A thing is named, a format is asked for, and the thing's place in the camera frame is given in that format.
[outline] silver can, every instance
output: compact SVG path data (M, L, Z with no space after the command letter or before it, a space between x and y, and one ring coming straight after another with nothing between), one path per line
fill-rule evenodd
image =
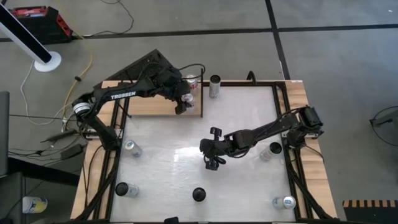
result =
M189 84L189 89L191 89L191 93L195 94L198 91L198 78L196 78L197 75L195 74L189 74L187 75L186 81Z
M215 99L220 94L221 78L218 75L212 75L210 77L209 84L209 97Z
M116 195L120 197L137 197L139 193L139 187L133 184L127 184L125 182L118 183L115 188Z
M296 206L296 199L292 196L276 197L272 200L272 205L276 209L293 209Z
M191 107L187 107L187 112L192 113L195 110L195 97L192 94L185 94L181 100L188 103Z
M130 152L134 157L140 157L142 149L132 140L128 140L124 143L124 149Z

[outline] black cable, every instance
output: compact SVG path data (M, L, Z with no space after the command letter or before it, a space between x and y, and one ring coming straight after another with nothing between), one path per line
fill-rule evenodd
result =
M181 70L184 70L184 69L192 67L192 66L202 66L203 67L203 70L201 70L200 75L195 76L195 77L190 77L190 78L182 78L181 80L189 80L189 79L200 78L200 77L202 77L205 74L206 67L204 65L200 64L200 63L193 63L193 64L190 64L190 65L184 66L182 68L178 68L177 70L181 71Z
M318 217L320 219L332 219L332 217L327 214L321 206L319 206L318 202L314 199L306 186L303 185L302 181L299 178L299 175L294 170L292 163L287 164L287 174L294 180L296 185L299 187L304 198L307 199L308 202L310 202L312 209L318 215Z
M322 155L320 152L318 152L318 151L315 150L314 148L311 148L311 147L308 146L308 145L305 145L305 147L306 147L307 149L311 149L314 153L318 154L318 155L322 158L323 163L325 163L325 159L323 158L323 155Z
M85 208L87 207L87 194L88 194L88 187L87 187L87 181L86 181L86 170L85 170L85 163L84 163L84 161L83 161L83 179L84 179L84 181L85 181L85 193L86 193L86 196L85 196Z
M277 122L278 122L279 120L281 120L284 116L286 116L286 115L288 115L288 114L290 114L290 113L293 113L293 111L294 111L295 113L297 113L298 110L301 110L301 109L303 109L303 108L306 108L306 106L303 106L303 107L300 107L300 108L291 109L291 110L288 110L288 111L286 111L285 113L281 114L281 115L280 115L280 116L267 128L267 129L261 131L261 132L253 139L253 141L252 141L252 143L250 144L250 146L254 145L254 143L257 141L258 137L260 137L262 134L266 133L266 132L269 131L271 128L273 128L273 127L277 124ZM230 155L231 155L230 157L235 158L235 159L242 158L242 157L244 157L244 156L249 152L249 150L250 150L250 148L249 148L249 149L246 149L245 151L239 151L239 152L237 152L237 154L231 154L231 153L230 153Z
M49 147L47 147L45 149L36 150L35 152L37 152L37 151L54 151L54 150L58 150L58 149L51 149L52 147L54 147L54 144L55 143L51 144L51 146L49 146ZM9 150L18 150L18 151L23 151L23 152L32 152L32 151L34 151L34 150L29 150L29 149L17 149L17 148L10 148Z
M63 118L50 118L50 117L45 117L45 116L26 116L26 115L20 115L20 114L9 114L9 116L23 117L23 118L42 118L42 119L60 119L60 120L64 120Z
M51 165L51 164L54 164L54 163L57 163L57 162L65 161L65 160L71 159L71 158L73 158L73 157L75 157L75 156L77 156L77 155L78 155L78 154L73 155L73 156L70 156L70 157L65 158L65 159L58 159L58 160L56 160L56 161L46 163L46 164L44 164L43 166L48 166L48 165Z
M122 131L119 133L118 139L120 138L122 133L123 133ZM85 195L85 200L88 200L87 196L88 196L88 187L89 187L89 184L90 184L91 165L93 163L93 160L94 160L94 157L95 157L96 153L99 151L99 149L101 147L103 147L103 145L100 145L96 149L96 151L94 152L93 157L91 158L91 161L90 161L90 164L89 164L89 167L88 167L87 191L86 191L86 195ZM116 174L117 174L117 172L116 172L116 163L114 163L112 168L111 168L111 171L109 172L109 174L107 176L107 178L105 179L103 184L98 187L97 193L91 199L91 202L87 206L85 206L84 211L78 217L75 218L76 220L86 220L87 219L87 216L91 214L91 212L93 211L94 207L98 203L99 199L102 198L102 195L104 194L104 191L108 188L108 185L111 183L111 181L114 178L116 178Z
M91 161L90 161L90 164L89 164L89 166L88 166L88 174L87 174L87 187L86 187L86 189L85 189L85 193L86 193L86 195L85 195L85 203L87 203L88 202L88 187L90 186L90 174L91 174L91 166L93 165L93 161L94 161L94 158L95 158L95 155L97 154L97 152L101 149L101 147L102 147L102 145L100 145L96 150L95 150L95 152L94 152L94 154L93 154L93 157L91 158Z
M72 117L76 116L76 114L73 112L72 115L67 119L67 122L65 124L62 124L62 128L65 126L65 130L68 130L68 123Z
M390 107L388 107L388 108L385 108L385 109L383 109L383 110L380 110L379 112L376 113L376 115L374 115L374 117L373 117L372 120L375 120L376 117L377 117L379 114L381 114L382 112L385 112L386 110L393 109L393 108L398 108L398 106L390 106ZM376 130L374 129L373 124L372 124L371 126L372 126L373 132L376 134L376 136L377 136L380 140L384 141L386 144L389 144L390 146L398 146L398 144L393 144L393 143L388 142L387 140L383 139L383 138L376 132Z
M36 158L32 158L32 157L27 157L26 156L26 158L28 158L28 159L35 159L35 160L37 160L37 161L54 161L54 160L59 160L59 159L36 159Z
M111 33L111 34L121 35L121 34L125 34L125 33L129 32L129 31L132 29L132 25L133 25L133 23L134 23L134 18L132 17L130 11L129 11L129 10L124 6L124 4L121 2L121 0L117 0L116 2L106 2L106 1L103 1L103 0L101 0L101 1L102 1L103 3L105 3L105 4L117 4L117 3L119 3L119 4L124 8L124 10L126 10L127 14L128 14L129 17L131 18L130 27L129 27L128 29L126 29L125 31L123 31L123 32L113 32L113 31L110 31L110 30L101 31L101 32L98 32L98 33L96 33L96 34L92 34L92 35L88 36L87 38L93 37L93 36L95 36L95 35L103 34L103 33Z
M101 0L101 2L105 3L105 4L117 4L119 3L121 0L117 0L116 2L106 2L104 0Z
M43 150L43 151L36 151L35 153L32 153L32 155L30 155L30 154L20 154L20 153L11 152L11 151L10 151L9 153L14 154L15 156L27 157L27 158L29 158L29 159L35 159L34 157L51 156L51 155L54 155L54 154L58 154L58 153L59 153L60 151L62 151L62 150L68 149L72 144L74 144L75 142L77 142L77 140L78 140L79 138L80 138L80 136L77 136L77 137L76 137L71 143L69 143L68 145L62 147L61 149L53 149L52 151L54 151L54 152L52 152L52 153L50 153L50 154L46 154L46 155L41 155L41 154L38 153L38 152L43 153L43 152L46 151L46 149Z

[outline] black metal frame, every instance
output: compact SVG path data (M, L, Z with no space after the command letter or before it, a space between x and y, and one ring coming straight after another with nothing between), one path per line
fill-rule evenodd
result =
M121 118L120 130L124 130L124 126L126 125L126 118L129 116L127 113L128 107L129 107L129 102L130 102L129 98L124 99L124 106L121 108L122 109L122 118ZM115 100L114 105L113 105L113 112L112 112L111 125L110 125L112 128L116 128L116 126L117 126L116 120L118 118L118 109L120 107L121 107L120 100ZM122 146L120 146L120 149L116 150L116 152L115 152L114 163L116 164L116 172L119 169L121 147ZM99 179L98 188L100 188L104 184L105 179L108 175L110 159L112 159L111 151L105 151L105 156L104 156L104 161L103 161L101 177ZM115 185L116 185L116 178L111 182L111 184L109 186L109 195L108 195L108 202L106 205L106 214L105 214L106 219L110 219L110 216L111 216L111 209L112 209L112 205L113 205L112 202L113 202L113 195L114 195L114 194L112 194L112 192L114 191ZM97 203L97 205L94 207L93 220L99 219L101 203L102 203L102 197L99 200L99 202Z
M278 92L277 89L280 88L282 90L282 96L284 98L284 103L285 103L285 108L288 110L288 108L290 108L289 105L289 101L288 101L288 96L287 96L287 91L286 91L286 87L285 87L285 83L284 82L261 82L261 81L256 81L254 74L251 75L251 73L249 73L247 80L252 80L251 82L221 82L221 86L223 87L228 87L228 86L252 86L252 87L257 87L257 86L268 86L272 88L272 92L274 95L274 103L275 103L275 109L276 109L276 113L277 116L280 116L282 114L281 112L281 108L280 108L280 103L279 103L279 97L278 97ZM203 117L203 87L209 86L209 82L203 81L203 77L201 78L201 117ZM124 101L124 108L125 110L128 110L128 106L129 106L129 100L125 100ZM126 124L126 113L123 113L122 116L122 122L121 122L121 129L124 129L125 124ZM290 159L290 154L289 154L289 150L283 146L284 148L284 154L285 154L285 166L286 169L287 168L287 164L288 162L291 161ZM116 163L116 172L118 172L119 169L119 161L120 161L120 155L121 155L121 151L116 151L116 155L114 158L114 163ZM104 165L105 164L109 164L109 160L110 157L104 158ZM296 165L297 165L297 169L298 169L298 174L300 179L303 180L303 183L305 184L305 177L304 172L303 172L303 167L302 167L302 163L301 163L301 157L296 157ZM297 190L295 188L295 184L294 184L294 180L288 175L288 181L289 181L289 187L290 187L290 193L292 194L292 196L294 198L297 198ZM112 181L111 186L110 186L110 191L109 191L109 197L108 197L108 204L106 206L106 215L105 215L105 219L109 220L111 218L111 212L112 212L112 207L113 207L113 197L114 197L114 187L116 185L116 178ZM312 215L312 209L309 207L309 203L307 202L307 200L304 198L304 202L305 202L305 209L307 211L307 217L309 217L308 215L311 214ZM299 204L297 204L297 206L294 208L294 215L295 215L295 219L298 220L300 218L300 207Z

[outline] wooden platform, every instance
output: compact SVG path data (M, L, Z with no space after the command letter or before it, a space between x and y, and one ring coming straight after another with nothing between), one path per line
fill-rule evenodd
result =
M103 83L103 86L110 86L110 85L117 85L117 82L114 81L106 81ZM301 106L305 106L308 104L307 100L307 95L305 93L304 89L304 84L302 81L286 81L286 86L287 86L287 93L289 97L289 103L291 108L298 108ZM283 99L279 99L281 106L283 106ZM113 105L114 102L108 102L102 107L102 110L100 111L98 117L104 122L104 124L109 125L111 121L111 115L112 115L112 110L113 110ZM312 140L308 139L307 144L320 151L319 144L317 140ZM85 156L85 161L84 161L84 166L86 173L88 172L88 166L91 161L91 158L93 157L93 154L98 146L100 146L101 143L99 140L91 141L87 147L87 152ZM101 168L103 164L103 159L104 159L104 151L99 150L97 153L94 161L93 161L93 167L91 169L91 175L90 175L90 187L88 189L88 200L90 201L93 196L95 195L97 189L98 189L98 183L100 181L100 174L101 174ZM331 197L331 192L329 188L329 183L328 179L326 176L326 171L325 167L323 165L322 159L314 154L311 151L302 150L302 161L303 161L303 168L305 172L305 177L307 181L307 186L311 194L314 196L314 198L317 200L317 202L324 208L324 210L331 216L335 217L336 216L336 210L335 206L333 203L333 199ZM103 195L103 203L101 204L101 210L100 210L100 215L99 218L104 218L105 217L105 208L106 208L106 202L108 201L108 195L109 192L105 192ZM79 216L79 214L83 211L84 209L84 201L85 201L85 190L84 190L84 180L83 180L83 174L80 176L80 182L79 186L76 192L76 197L75 197L75 203L73 205L73 210L71 214L71 218L75 218ZM298 197L298 203L300 204L300 208L302 209L301 211L301 216L306 217L305 211L304 211L304 204L302 200L302 195Z

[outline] cable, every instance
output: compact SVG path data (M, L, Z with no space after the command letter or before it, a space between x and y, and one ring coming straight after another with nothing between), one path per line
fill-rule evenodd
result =
M38 151L54 151L54 150L58 150L58 149L50 149L50 148L54 147L55 143L56 143L56 141L53 144L51 144L49 147L47 147L45 149L41 149L41 150L28 150L28 149L17 149L17 148L10 148L9 150L18 150L18 151L23 151L23 152L32 152L32 151L34 151L35 154L36 154L36 152L38 152Z
M87 186L87 180L86 180L86 170L85 170L85 163L83 162L83 179L85 183L85 208L87 207L87 194L88 194L88 186Z
M93 157L91 158L90 164L89 164L89 166L88 166L87 187L85 188L85 192L86 192L86 195L85 195L85 203L87 203L87 201L88 201L87 197L88 197L88 187L90 186L91 166L93 165L93 161L94 161L95 155L96 155L97 152L101 149L101 147L102 147L102 145L100 145L100 146L95 150L95 152L94 152L94 154L93 154Z
M60 119L60 120L65 120L64 118L51 118L51 117L45 117L45 116L26 116L26 115L21 115L21 114L9 114L9 116L14 116L14 117L22 117L22 118L40 118L40 119Z
M69 115L67 121L62 125L61 132L64 132L65 130L68 130L68 123L69 123L70 119L71 119L73 116L76 116L76 114L75 114L75 112L72 110L72 112L70 113L70 115Z
M98 32L98 33L95 33L95 34L91 34L91 35L89 35L89 36L86 36L87 38L93 37L93 36L95 36L95 35L103 34L103 33L106 33L106 32L111 33L111 34L121 35L121 34L125 34L125 33L129 32L129 31L132 29L132 25L134 24L134 18L132 17L130 11L129 11L129 10L124 6L124 4L121 2L121 0L117 0L116 2L106 2L106 1L101 0L101 2L103 2L103 3L105 3L105 4L117 4L117 3L119 3L119 4L124 8L124 10L127 12L127 14L129 15L129 17L131 18L130 27L129 27L128 29L126 29L125 31L123 31L123 32L113 32L113 31L110 31L110 30L101 31L101 32Z
M72 17L69 16L68 12L67 12L67 11L65 10L65 8L60 4L59 0L55 0L55 4L58 6L58 8L60 8L60 10L62 11L62 14L64 15L64 17L66 17L66 18L69 20L69 22L72 23L73 26L75 26L75 23L73 22ZM91 68L91 66L92 66L92 64L93 64L93 50L92 50L91 47L87 44L86 39L85 39L82 35L80 35L76 30L73 30L73 32L74 32L77 36L79 36L80 39L82 39L82 40L84 41L83 43L85 44L86 49L87 49L88 51L90 51L90 62L88 63L88 65L87 65L87 67L84 69L84 71L82 71L82 72L80 73L79 76L75 77L75 81L73 82L72 86L70 87L69 92L68 92L68 94L67 94L67 97L65 98L65 102L63 103L63 105L64 105L65 107L66 107L66 105L67 105L67 103L68 103L69 97L70 97L70 95L71 95L71 93L72 93L72 91L73 91L75 85L76 85L77 82L78 82L78 79L81 79L82 76L85 75L85 74L87 73L87 71ZM63 117L63 118L65 117L65 108L64 108L64 110L63 110L62 117Z
M47 151L51 146L48 147L48 148L46 148L46 149L44 149L44 150L36 151L36 152L34 152L34 153L31 153L31 154L20 154L20 153L11 152L11 151L10 151L9 153L10 153L10 154L13 154L13 155L15 155L15 156L26 157L26 158L29 158L29 159L36 159L35 157L51 156L51 155L60 153L60 151L62 151L62 150L64 150L64 149L68 149L72 144L74 144L75 142L77 142L77 140L78 140L79 138L80 138L80 135L77 136L77 137L76 137L71 143L69 143L68 145L66 145L66 146L64 146L64 147L62 147L62 148L60 148L60 149L53 149L53 150L51 150L52 153L46 154L46 155L41 155L41 153Z
M193 64L190 64L190 65L184 66L182 68L178 68L177 70L181 71L181 70L184 70L184 69L192 67L192 66L202 66L203 67L203 70L201 70L200 75L198 75L196 77L191 77L191 78L182 78L181 80L189 80L189 79L200 78L200 77L202 77L205 74L206 67L204 65L200 64L200 63L193 63Z
M277 124L277 122L278 122L279 120L281 120L284 116L286 116L286 115L288 115L288 114L290 114L290 113L295 114L295 113L297 113L298 110L301 110L301 109L303 109L303 108L306 108L306 106L303 106L303 107L300 107L300 108L295 108L295 109L292 109L292 110L288 110L288 111L286 111L285 113L281 114L281 115L280 115L280 116L267 128L267 129L261 131L261 132L253 139L253 141L252 141L252 143L251 143L250 145L252 146L252 145L257 141L258 137L260 137L262 134L266 133L266 132L269 131L271 128L273 128L273 127ZM240 151L240 152L238 152L237 154L231 154L230 152L229 152L229 154L232 155L232 156L230 156L230 157L235 158L235 159L239 159L239 158L244 157L244 156L249 152L249 150L250 150L250 148L249 148L249 149L246 149L245 151Z
M32 68L33 68L34 62L35 62L35 61L33 60L33 61L32 61L32 64L30 65L30 69L29 69L29 71L27 72L26 77L25 77L24 81L22 82L21 87L19 88L19 90L21 91L22 96L24 97L25 109L26 109L26 116L27 116L27 119L29 120L29 122L31 122L32 124L36 124L36 125L47 125L47 124L51 124L51 123L56 119L56 117L57 117L58 114L61 112L61 110L64 110L64 108L67 107L68 105L64 105L63 108L59 109L59 110L57 111L57 113L54 115L54 117L51 118L51 120L48 121L48 122L36 123L36 122L34 122L34 121L32 121L32 120L30 119L30 116L29 116L29 105L28 105L28 103L27 103L27 100L26 100L26 96L25 96L23 87L24 87L25 82L26 82L26 80L28 79L30 73L32 73Z
M106 4L117 4L119 3L121 0L117 0L116 2L106 2L104 0L101 0L101 2L106 3Z
M57 162L65 161L65 160L71 159L71 158L73 158L73 157L75 157L75 156L77 156L77 155L78 155L78 154L76 154L76 155L74 155L74 156L70 156L70 157L68 157L68 158L66 158L66 159L59 159L59 160L57 160L57 161L49 162L49 163L44 164L43 166L48 166L48 165L51 165L51 164L54 164L54 163L57 163Z
M307 149L312 150L315 154L318 154L318 155L322 158L323 163L325 163L325 159L323 158L323 155L322 155L320 152L318 152L318 151L315 150L314 148L311 148L311 147L308 146L308 145L305 145L305 147L306 147Z
M376 115L374 115L374 117L373 117L373 119L372 119L371 121L375 120L376 117L377 117L379 114L381 114L382 112L385 112L386 110L393 109L393 108L398 108L398 106L390 106L390 107L388 107L388 108L385 108L385 109L383 109L383 110L380 110L379 112L376 113ZM376 134L376 136L377 136L380 140L384 141L386 144L389 144L390 146L398 146L398 144L393 144L393 143L388 142L387 140L383 139L383 138L376 132L376 130L374 129L373 124L371 124L371 126L372 126L373 132Z

